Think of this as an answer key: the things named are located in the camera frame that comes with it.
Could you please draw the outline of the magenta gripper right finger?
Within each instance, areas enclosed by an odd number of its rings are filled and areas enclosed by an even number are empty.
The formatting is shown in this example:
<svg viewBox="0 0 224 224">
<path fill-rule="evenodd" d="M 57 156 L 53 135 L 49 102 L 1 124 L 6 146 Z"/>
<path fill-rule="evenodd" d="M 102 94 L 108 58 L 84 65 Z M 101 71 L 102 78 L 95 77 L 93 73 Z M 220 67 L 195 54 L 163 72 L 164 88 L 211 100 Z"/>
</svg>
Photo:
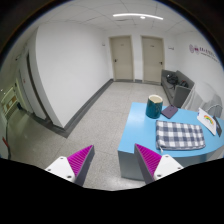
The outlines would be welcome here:
<svg viewBox="0 0 224 224">
<path fill-rule="evenodd" d="M 159 155 L 139 144 L 134 145 L 134 154 L 146 184 L 183 169 L 183 166 L 170 155 Z"/>
</svg>

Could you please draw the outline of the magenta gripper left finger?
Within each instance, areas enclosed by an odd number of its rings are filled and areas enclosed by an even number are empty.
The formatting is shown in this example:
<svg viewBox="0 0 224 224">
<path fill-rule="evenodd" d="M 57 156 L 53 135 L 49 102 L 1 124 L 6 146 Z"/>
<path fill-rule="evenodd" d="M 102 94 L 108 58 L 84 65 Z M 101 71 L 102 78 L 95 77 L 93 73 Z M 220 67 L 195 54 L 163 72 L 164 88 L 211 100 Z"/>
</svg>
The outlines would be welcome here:
<svg viewBox="0 0 224 224">
<path fill-rule="evenodd" d="M 87 146 L 68 157 L 60 156 L 46 168 L 46 171 L 82 186 L 94 154 L 94 146 Z"/>
</svg>

